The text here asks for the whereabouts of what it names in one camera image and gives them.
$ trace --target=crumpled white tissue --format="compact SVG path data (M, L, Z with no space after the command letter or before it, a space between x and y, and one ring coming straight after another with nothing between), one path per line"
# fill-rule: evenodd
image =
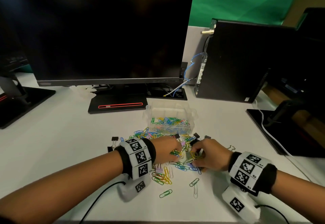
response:
M96 94L92 93L96 89L92 89L92 87L92 85L79 85L70 86L69 88L82 99L91 100L96 96Z

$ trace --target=white cable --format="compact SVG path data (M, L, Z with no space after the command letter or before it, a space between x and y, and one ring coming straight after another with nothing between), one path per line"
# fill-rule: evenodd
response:
M288 155L288 156L291 156L292 157L292 159L296 162L296 163L298 163L304 170L306 170L307 171L307 169L305 169L304 167L303 167L303 165L301 165L294 157L293 157L293 155L292 154L290 154L283 146L282 146L282 144L280 144L280 142L278 141L278 140L276 140L275 138L274 138L274 136L272 136L266 129L265 129L265 127L264 127L264 125L263 125L263 121L264 121L264 114L263 114L263 112L259 109L259 107L258 107L258 102L257 102L257 100L255 99L255 103L256 103L256 107L257 107L257 109L258 109L258 111L260 111L260 113L262 114L262 123L261 123L261 125L262 125L262 128L263 128L263 130L266 132L266 134L267 135L269 135L274 141L276 141L279 145L280 145L280 147L284 150L284 152L286 152L286 154ZM310 181L310 182L313 182L300 168L298 168L298 170Z
M173 89L172 91L170 91L168 94L163 95L163 96L167 96L169 94L172 94L175 90L177 90L179 87L183 86L184 84L186 84L188 81L191 81L193 78L186 80L185 82L183 82L182 84L180 84L179 86L177 86L175 89Z

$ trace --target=plastic container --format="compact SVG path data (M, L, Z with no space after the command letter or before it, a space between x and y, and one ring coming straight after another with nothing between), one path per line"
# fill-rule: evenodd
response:
M146 106L144 117L148 121L149 131L164 134L191 134L194 129L194 119L198 115L195 109L190 108L185 101L153 101ZM187 125L153 124L158 118L177 118L187 121Z

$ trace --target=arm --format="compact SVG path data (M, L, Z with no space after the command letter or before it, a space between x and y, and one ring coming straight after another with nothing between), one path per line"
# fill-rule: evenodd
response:
M156 163L177 161L169 153L181 149L172 137L152 140ZM119 176L123 163L118 151L68 167L24 186L0 199L0 216L15 223L53 223L101 186Z
M233 152L214 139L204 139L193 145L192 151L204 150L205 157L193 162L199 167L227 171ZM271 194L303 215L312 223L325 223L325 187L277 171Z

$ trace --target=person's left forearm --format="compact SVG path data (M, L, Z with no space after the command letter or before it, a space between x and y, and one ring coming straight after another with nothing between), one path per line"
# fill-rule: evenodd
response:
M22 224L53 223L122 171L117 151L84 161L0 199L0 216Z

